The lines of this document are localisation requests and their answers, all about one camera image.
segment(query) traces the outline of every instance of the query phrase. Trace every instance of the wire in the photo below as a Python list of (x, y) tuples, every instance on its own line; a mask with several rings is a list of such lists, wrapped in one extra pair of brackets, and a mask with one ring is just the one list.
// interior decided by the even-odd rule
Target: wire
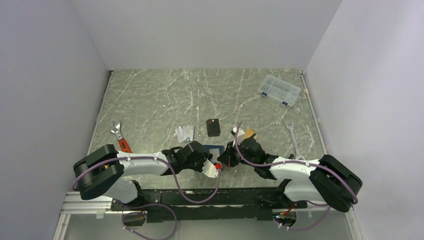
[[(300, 165), (306, 165), (306, 162), (303, 161), (299, 161), (299, 160), (286, 160), (285, 162), (280, 161), (280, 162), (273, 162), (273, 163), (265, 163), (265, 164), (256, 164), (253, 163), (249, 160), (247, 160), (243, 154), (240, 152), (239, 149), (239, 143), (237, 142), (237, 136), (239, 135), (239, 130), (240, 127), (242, 126), (242, 122), (239, 122), (237, 125), (237, 130), (235, 131), (235, 136), (234, 136), (234, 142), (235, 142), (235, 150), (237, 151), (238, 155), (240, 156), (240, 158), (246, 162), (247, 164), (254, 166), (254, 167), (270, 167), (270, 166), (275, 166), (275, 165), (280, 165), (280, 164), (300, 164)], [(312, 167), (316, 167), (322, 170), (325, 170), (327, 172), (329, 172), (330, 174), (332, 174), (337, 180), (340, 181), (340, 183), (347, 189), (347, 191), (352, 195), (353, 197), (353, 204), (357, 204), (358, 203), (358, 198), (357, 195), (354, 193), (354, 191), (352, 190), (352, 188), (333, 170), (331, 170), (330, 168), (326, 167), (326, 166), (322, 166), (319, 164), (315, 164), (315, 163), (309, 163), (310, 166)]]
[[(72, 188), (74, 189), (74, 190), (76, 190), (76, 186), (77, 186), (77, 183), (86, 175), (86, 174), (88, 174), (89, 172), (91, 172), (91, 171), (93, 171), (94, 169), (96, 169), (96, 168), (98, 168), (98, 167), (100, 167), (100, 166), (103, 166), (103, 165), (105, 165), (105, 164), (108, 164), (108, 163), (111, 163), (111, 162), (115, 162), (115, 161), (119, 161), (119, 160), (127, 160), (128, 159), (128, 157), (115, 157), (115, 158), (111, 158), (111, 159), (107, 159), (107, 160), (104, 160), (104, 161), (101, 161), (101, 162), (99, 162), (99, 163), (97, 163), (97, 164), (95, 164), (95, 165), (93, 165), (93, 166), (91, 166), (90, 168), (88, 168), (87, 170), (85, 170), (85, 171), (83, 171), (80, 175), (78, 175), (76, 178), (75, 178), (75, 180), (73, 181), (73, 184), (72, 184)], [(205, 202), (207, 202), (207, 201), (209, 201), (210, 199), (212, 199), (214, 196), (215, 196), (215, 194), (217, 194), (217, 192), (218, 192), (218, 188), (220, 187), (220, 182), (221, 182), (221, 169), (219, 168), (218, 169), (218, 184), (216, 185), (216, 188), (215, 188), (215, 190), (213, 191), (213, 193), (209, 196), (209, 197), (207, 197), (206, 199), (203, 199), (203, 200), (200, 200), (200, 201), (195, 201), (195, 200), (191, 200), (190, 198), (188, 198), (185, 194), (184, 194), (184, 192), (183, 192), (183, 189), (180, 187), (180, 184), (178, 183), (178, 179), (177, 179), (177, 174), (175, 173), (175, 171), (174, 171), (174, 169), (173, 169), (173, 167), (167, 162), (167, 161), (165, 161), (165, 160), (163, 160), (163, 159), (161, 159), (161, 158), (159, 158), (159, 157), (153, 157), (153, 156), (133, 156), (133, 157), (131, 157), (131, 159), (135, 159), (135, 160), (137, 160), (137, 159), (142, 159), (142, 160), (154, 160), (154, 161), (159, 161), (159, 162), (161, 162), (161, 163), (164, 163), (165, 165), (167, 165), (168, 166), (168, 168), (171, 170), (171, 172), (172, 172), (172, 175), (173, 175), (173, 178), (174, 178), (174, 180), (175, 180), (175, 184), (176, 184), (176, 186), (177, 186), (177, 188), (178, 188), (178, 191), (179, 191), (179, 193), (181, 194), (181, 196), (184, 198), (184, 199), (186, 199), (188, 202), (190, 202), (190, 203), (193, 203), (193, 204), (202, 204), (202, 203), (205, 203)], [(135, 231), (135, 230), (133, 230), (133, 229), (131, 229), (131, 228), (129, 228), (128, 226), (126, 226), (125, 225), (125, 223), (124, 223), (124, 220), (125, 220), (125, 218), (127, 217), (127, 216), (129, 216), (129, 215), (140, 215), (140, 216), (144, 216), (144, 213), (141, 213), (141, 212), (130, 212), (130, 213), (127, 213), (127, 214), (124, 214), (123, 216), (122, 216), (122, 225), (123, 225), (123, 229), (126, 229), (126, 230), (128, 230), (128, 231), (130, 231), (131, 233), (133, 233), (133, 234), (135, 234), (135, 235), (137, 235), (137, 236), (139, 236), (139, 237), (141, 237), (141, 238), (144, 238), (144, 239), (146, 239), (146, 240), (168, 240), (168, 239), (170, 239), (174, 234), (175, 234), (175, 231), (177, 230), (177, 225), (178, 225), (178, 220), (177, 220), (177, 216), (176, 216), (176, 214), (175, 214), (175, 212), (170, 208), (170, 207), (168, 207), (167, 205), (164, 205), (164, 204), (161, 204), (161, 203), (150, 203), (150, 204), (145, 204), (145, 205), (142, 205), (142, 206), (137, 206), (137, 207), (130, 207), (130, 209), (144, 209), (144, 208), (146, 208), (146, 207), (150, 207), (150, 206), (160, 206), (160, 207), (163, 207), (163, 208), (166, 208), (166, 209), (168, 209), (170, 212), (171, 212), (171, 214), (173, 215), (173, 218), (174, 218), (174, 220), (175, 220), (175, 225), (174, 225), (174, 228), (173, 228), (173, 230), (172, 230), (172, 232), (170, 233), (170, 235), (169, 236), (167, 236), (167, 237), (165, 237), (165, 238), (162, 238), (162, 239), (154, 239), (154, 238), (150, 238), (150, 237), (148, 237), (148, 236), (145, 236), (145, 235), (143, 235), (143, 234), (141, 234), (141, 233), (139, 233), (139, 232), (137, 232), (137, 231)]]
[(320, 204), (320, 203), (315, 203), (315, 202), (312, 202), (312, 201), (306, 201), (306, 202), (308, 202), (308, 203), (310, 203), (310, 204), (312, 204), (312, 205), (314, 205), (314, 206), (317, 206), (317, 207), (325, 207), (325, 206), (328, 206), (328, 204), (327, 203), (323, 203), (323, 204)]
[[(161, 159), (161, 158), (159, 158), (159, 157), (155, 157), (155, 156), (133, 156), (133, 157), (130, 157), (131, 159), (135, 159), (135, 160), (137, 160), (137, 159), (140, 159), (140, 160), (154, 160), (154, 161), (159, 161), (159, 162), (161, 162), (161, 163), (163, 163), (163, 164), (165, 164), (165, 165), (167, 165), (168, 166), (168, 168), (171, 170), (171, 172), (172, 172), (172, 175), (173, 175), (173, 178), (174, 178), (174, 180), (175, 180), (175, 184), (176, 184), (176, 187), (178, 188), (178, 191), (179, 191), (179, 193), (181, 194), (181, 196), (185, 199), (185, 200), (187, 200), (188, 202), (190, 202), (190, 203), (192, 203), (192, 204), (203, 204), (203, 203), (206, 203), (207, 201), (209, 201), (210, 199), (212, 199), (214, 196), (215, 196), (215, 194), (217, 194), (217, 192), (218, 192), (218, 189), (219, 189), (219, 187), (220, 187), (220, 182), (221, 182), (221, 169), (218, 169), (218, 184), (216, 185), (216, 188), (215, 188), (215, 190), (213, 191), (213, 193), (209, 196), (209, 197), (207, 197), (206, 199), (203, 199), (203, 200), (200, 200), (200, 201), (196, 201), (196, 200), (191, 200), (190, 198), (188, 198), (185, 194), (184, 194), (184, 191), (183, 191), (183, 189), (180, 187), (180, 184), (178, 183), (178, 179), (177, 179), (177, 174), (175, 173), (175, 171), (174, 171), (174, 169), (173, 169), (173, 167), (167, 162), (167, 161), (165, 161), (165, 160), (163, 160), (163, 159)], [(73, 186), (73, 188), (74, 188), (74, 190), (76, 190), (76, 188), (75, 188), (75, 186), (76, 186), (76, 184), (81, 180), (81, 178), (83, 178), (86, 174), (88, 174), (89, 172), (91, 172), (92, 170), (94, 170), (94, 169), (96, 169), (96, 168), (98, 168), (98, 167), (100, 167), (100, 166), (102, 166), (102, 165), (104, 165), (104, 164), (107, 164), (107, 163), (110, 163), (110, 162), (114, 162), (114, 161), (119, 161), (119, 160), (126, 160), (126, 159), (128, 159), (128, 157), (115, 157), (115, 158), (111, 158), (111, 159), (107, 159), (107, 160), (104, 160), (104, 161), (101, 161), (101, 162), (99, 162), (99, 163), (97, 163), (97, 164), (95, 164), (95, 165), (93, 165), (92, 167), (90, 167), (89, 169), (87, 169), (87, 170), (85, 170), (85, 171), (83, 171), (78, 177), (76, 177), (76, 179), (75, 179), (75, 181), (73, 181), (73, 184), (72, 184), (72, 186)]]
[[(242, 126), (242, 122), (239, 122), (238, 125), (237, 125), (237, 130), (235, 131), (235, 135), (234, 135), (234, 143), (235, 143), (235, 150), (237, 151), (238, 155), (240, 156), (240, 158), (245, 163), (247, 163), (247, 164), (249, 164), (251, 166), (254, 166), (254, 167), (270, 167), (270, 166), (275, 166), (275, 165), (280, 165), (280, 164), (300, 164), (300, 165), (306, 165), (306, 162), (299, 161), (299, 160), (286, 160), (286, 161), (281, 161), (281, 162), (273, 162), (273, 163), (265, 163), (265, 164), (256, 164), (256, 163), (253, 163), (253, 162), (247, 160), (243, 156), (243, 154), (240, 152), (239, 143), (237, 142), (237, 136), (239, 135), (239, 130), (240, 130), (240, 127), (241, 126)], [(349, 185), (336, 172), (334, 172), (333, 170), (329, 169), (326, 166), (321, 166), (321, 165), (315, 164), (315, 163), (309, 163), (309, 166), (312, 166), (312, 167), (316, 167), (316, 168), (325, 170), (325, 171), (329, 172), (330, 174), (332, 174), (337, 180), (340, 181), (340, 183), (352, 195), (352, 197), (353, 197), (353, 204), (357, 204), (358, 203), (358, 197), (357, 197), (357, 195), (354, 193), (354, 191), (351, 189), (351, 187), (349, 187)], [(318, 203), (314, 203), (314, 202), (311, 202), (311, 201), (308, 201), (308, 202), (310, 204), (312, 204), (312, 205), (315, 205), (315, 206), (325, 206), (324, 204), (318, 205)], [(312, 229), (312, 228), (316, 227), (318, 224), (321, 223), (321, 221), (329, 213), (330, 209), (331, 209), (331, 207), (328, 207), (328, 209), (324, 212), (324, 214), (321, 216), (321, 218), (319, 218), (318, 221), (316, 221), (314, 224), (312, 224), (312, 225), (310, 225), (308, 227), (304, 227), (304, 228), (287, 228), (287, 230), (292, 230), (292, 231), (306, 231), (306, 230)]]
[(290, 211), (293, 209), (294, 206), (295, 206), (295, 203), (293, 202), (290, 208), (287, 211), (283, 211), (282, 213), (280, 213), (280, 215), (287, 215), (288, 213), (290, 213)]
[(278, 204), (278, 201), (270, 201), (270, 200), (267, 200), (267, 199), (265, 199), (261, 196), (254, 196), (253, 199), (259, 199), (260, 201), (265, 202), (265, 203), (269, 203), (269, 204)]
[(126, 230), (130, 231), (131, 233), (133, 233), (133, 234), (135, 234), (135, 235), (137, 235), (137, 236), (139, 236), (141, 238), (144, 238), (146, 240), (168, 240), (168, 239), (170, 239), (175, 234), (175, 232), (177, 230), (177, 226), (178, 226), (177, 215), (175, 214), (175, 212), (169, 206), (164, 205), (164, 204), (161, 204), (161, 203), (150, 203), (150, 204), (145, 204), (145, 205), (137, 206), (137, 207), (129, 207), (129, 206), (125, 205), (125, 204), (123, 204), (123, 205), (126, 206), (126, 207), (128, 207), (128, 208), (130, 208), (130, 209), (132, 209), (132, 210), (143, 209), (143, 208), (152, 207), (152, 206), (160, 206), (160, 207), (163, 207), (163, 208), (168, 209), (171, 212), (171, 214), (173, 216), (173, 219), (175, 221), (175, 224), (174, 224), (174, 227), (172, 229), (172, 232), (167, 237), (161, 238), (161, 239), (154, 239), (154, 238), (150, 238), (148, 236), (145, 236), (145, 235), (139, 233), (138, 231), (135, 231), (135, 230), (133, 230), (133, 229), (131, 229), (128, 226), (125, 225), (125, 218), (128, 217), (128, 216), (130, 216), (130, 215), (140, 215), (142, 217), (144, 216), (144, 213), (133, 211), (133, 212), (130, 212), (130, 213), (127, 213), (127, 214), (122, 215), (122, 226), (123, 226), (123, 229), (126, 229)]

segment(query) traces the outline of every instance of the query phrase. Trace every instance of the metal frame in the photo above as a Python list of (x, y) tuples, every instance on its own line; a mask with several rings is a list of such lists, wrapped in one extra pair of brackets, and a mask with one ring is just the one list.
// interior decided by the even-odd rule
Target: metal frame
[[(314, 108), (312, 106), (312, 102), (311, 102), (311, 98), (309, 96), (309, 91), (307, 89), (306, 83), (305, 83), (305, 78), (304, 78), (304, 71), (300, 70), (299, 72), (299, 77), (300, 80), (302, 82), (303, 88), (305, 90), (306, 93), (306, 98), (307, 101), (309, 103), (309, 107), (312, 113), (312, 117), (313, 117), (313, 121), (315, 123), (315, 127), (317, 129), (318, 132), (318, 137), (319, 137), (319, 141), (321, 143), (321, 147), (322, 150), (324, 152), (324, 154), (327, 154), (327, 149), (326, 146), (324, 144), (324, 140), (323, 140), (323, 136), (321, 134), (321, 130), (320, 130), (320, 126), (318, 124), (317, 121), (317, 117), (315, 115), (315, 111)], [(106, 96), (108, 94), (108, 90), (111, 84), (111, 80), (112, 80), (112, 76), (113, 76), (113, 71), (110, 73), (109, 76), (109, 80), (107, 82), (107, 86), (105, 89), (105, 93), (103, 96), (103, 101), (101, 102), (101, 106), (97, 115), (97, 120), (94, 126), (94, 132), (93, 135), (91, 137), (91, 141), (90, 141), (90, 145), (88, 147), (88, 151), (87, 151), (87, 155), (90, 153), (92, 145), (93, 145), (93, 141), (94, 141), (94, 137), (95, 137), (95, 132), (96, 129), (98, 127), (99, 124), (99, 119), (100, 119), (100, 115), (102, 113), (102, 109), (103, 106), (105, 104), (105, 100), (106, 100)], [(66, 230), (68, 227), (68, 223), (69, 220), (71, 218), (72, 214), (96, 214), (97, 218), (103, 218), (104, 214), (125, 214), (125, 213), (129, 213), (129, 211), (111, 211), (111, 205), (112, 205), (112, 198), (107, 197), (107, 196), (101, 196), (92, 200), (82, 200), (80, 197), (80, 193), (77, 191), (70, 191), (66, 193), (66, 197), (65, 200), (63, 202), (63, 207), (62, 210), (60, 212), (60, 216), (59, 216), (59, 221), (56, 227), (56, 231), (54, 233), (54, 237), (53, 240), (63, 240), (66, 234)], [(308, 207), (306, 209), (297, 209), (297, 211), (322, 211), (325, 207)], [(273, 212), (281, 212), (283, 211), (283, 209), (274, 209)], [(352, 236), (353, 240), (362, 240), (362, 233), (361, 230), (359, 228), (356, 216), (355, 216), (355, 212), (354, 209), (351, 208), (349, 212), (347, 212), (345, 214), (346, 216), (346, 220), (347, 220), (347, 224)]]

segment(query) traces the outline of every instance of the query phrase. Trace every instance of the clear plastic box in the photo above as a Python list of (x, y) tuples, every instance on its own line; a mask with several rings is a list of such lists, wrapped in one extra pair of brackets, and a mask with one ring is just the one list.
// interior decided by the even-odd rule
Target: clear plastic box
[(273, 75), (267, 75), (258, 90), (262, 96), (276, 100), (286, 106), (293, 106), (301, 92), (300, 87)]

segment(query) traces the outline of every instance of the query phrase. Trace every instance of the purple tube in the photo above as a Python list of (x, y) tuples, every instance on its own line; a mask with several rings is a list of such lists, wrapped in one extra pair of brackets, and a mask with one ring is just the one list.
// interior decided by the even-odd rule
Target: purple tube
[(173, 219), (175, 220), (175, 225), (174, 225), (171, 233), (167, 237), (161, 238), (161, 239), (150, 238), (150, 237), (145, 236), (145, 235), (139, 233), (138, 231), (135, 231), (135, 230), (133, 230), (133, 229), (131, 229), (131, 228), (129, 228), (129, 227), (127, 227), (125, 225), (124, 220), (125, 220), (125, 218), (127, 216), (130, 216), (130, 215), (140, 215), (140, 216), (143, 216), (144, 214), (141, 213), (141, 212), (135, 212), (135, 211), (133, 211), (133, 212), (130, 212), (130, 213), (127, 213), (127, 214), (122, 215), (122, 226), (123, 226), (123, 228), (126, 229), (126, 230), (128, 230), (128, 231), (130, 231), (131, 233), (133, 233), (133, 234), (135, 234), (135, 235), (137, 235), (137, 236), (139, 236), (141, 238), (147, 239), (147, 240), (168, 240), (168, 239), (170, 239), (175, 234), (175, 232), (177, 230), (177, 226), (178, 226), (177, 216), (175, 215), (175, 212), (170, 207), (168, 207), (167, 205), (160, 204), (160, 203), (151, 203), (151, 204), (146, 204), (146, 205), (142, 205), (142, 206), (131, 207), (130, 209), (142, 209), (142, 208), (146, 208), (146, 207), (150, 207), (150, 206), (160, 206), (160, 207), (166, 208), (173, 215)]
[[(274, 166), (274, 165), (279, 165), (279, 164), (284, 164), (284, 162), (275, 162), (275, 163), (266, 163), (266, 164), (256, 164), (253, 163), (249, 160), (247, 160), (243, 154), (240, 152), (239, 149), (239, 143), (237, 142), (237, 136), (239, 135), (239, 130), (240, 127), (242, 126), (242, 122), (238, 123), (237, 125), (237, 130), (235, 131), (235, 136), (234, 136), (234, 142), (235, 142), (235, 150), (237, 151), (238, 155), (240, 156), (241, 159), (243, 159), (243, 161), (245, 161), (247, 164), (254, 166), (254, 167), (269, 167), (269, 166)], [(303, 161), (299, 161), (299, 160), (287, 160), (285, 161), (286, 164), (300, 164), (300, 165), (306, 165), (305, 162)], [(330, 174), (332, 174), (337, 180), (340, 181), (340, 183), (347, 189), (347, 191), (349, 191), (349, 193), (352, 195), (353, 197), (353, 204), (357, 204), (358, 203), (358, 198), (357, 195), (354, 193), (354, 191), (352, 190), (351, 187), (349, 187), (349, 185), (337, 174), (335, 173), (333, 170), (329, 169), (326, 166), (321, 166), (315, 163), (310, 163), (309, 164), (312, 167), (316, 167), (316, 168), (320, 168), (322, 170), (325, 170), (327, 172), (329, 172)]]
[[(184, 194), (184, 191), (181, 189), (181, 187), (180, 187), (180, 184), (178, 183), (178, 179), (177, 179), (177, 175), (176, 175), (176, 173), (175, 173), (175, 171), (174, 171), (174, 169), (172, 168), (172, 166), (167, 162), (167, 161), (165, 161), (165, 160), (163, 160), (163, 159), (161, 159), (161, 158), (159, 158), (159, 157), (154, 157), (154, 156), (133, 156), (133, 157), (130, 157), (131, 159), (146, 159), (146, 160), (154, 160), (155, 158), (156, 158), (156, 160), (155, 161), (159, 161), (159, 162), (162, 162), (162, 163), (164, 163), (165, 165), (167, 165), (168, 166), (168, 168), (171, 170), (171, 172), (172, 172), (172, 175), (173, 175), (173, 178), (174, 178), (174, 180), (175, 180), (175, 183), (176, 183), (176, 187), (178, 188), (178, 191), (179, 191), (179, 193), (181, 194), (181, 196), (185, 199), (185, 200), (187, 200), (188, 202), (190, 202), (190, 203), (192, 203), (192, 204), (203, 204), (203, 203), (206, 203), (207, 201), (209, 201), (210, 199), (212, 199), (214, 196), (215, 196), (215, 194), (218, 192), (218, 188), (220, 187), (220, 181), (221, 181), (221, 169), (218, 169), (218, 184), (216, 185), (216, 188), (215, 188), (215, 191), (213, 191), (213, 193), (209, 196), (209, 197), (207, 197), (206, 199), (204, 199), (204, 200), (200, 200), (200, 201), (195, 201), (195, 200), (191, 200), (190, 198), (188, 198), (185, 194)], [(99, 163), (97, 163), (97, 164), (95, 164), (94, 166), (92, 166), (92, 167), (90, 167), (89, 169), (87, 169), (87, 170), (85, 170), (84, 172), (82, 172), (74, 181), (73, 181), (73, 184), (72, 184), (72, 186), (73, 186), (73, 189), (75, 189), (75, 185), (78, 183), (78, 181), (79, 180), (81, 180), (81, 178), (83, 178), (87, 173), (89, 173), (90, 171), (92, 171), (92, 170), (94, 170), (94, 169), (96, 169), (96, 168), (98, 168), (98, 167), (100, 167), (100, 166), (102, 166), (102, 165), (105, 165), (105, 164), (108, 164), (108, 163), (110, 163), (110, 162), (114, 162), (114, 161), (119, 161), (119, 160), (125, 160), (125, 159), (127, 159), (127, 157), (116, 157), (116, 158), (111, 158), (111, 159), (107, 159), (107, 160), (104, 160), (104, 161), (102, 161), (102, 162), (99, 162)]]

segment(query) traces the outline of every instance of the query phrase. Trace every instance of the silver wrench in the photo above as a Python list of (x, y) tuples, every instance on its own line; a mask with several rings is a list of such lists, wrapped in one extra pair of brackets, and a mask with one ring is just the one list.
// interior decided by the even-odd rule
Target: silver wrench
[(301, 150), (299, 149), (298, 141), (296, 140), (295, 125), (293, 123), (289, 122), (289, 123), (285, 124), (285, 127), (288, 130), (290, 130), (291, 140), (293, 141), (294, 148), (296, 149), (295, 159), (296, 160), (305, 160), (305, 157), (301, 154)]

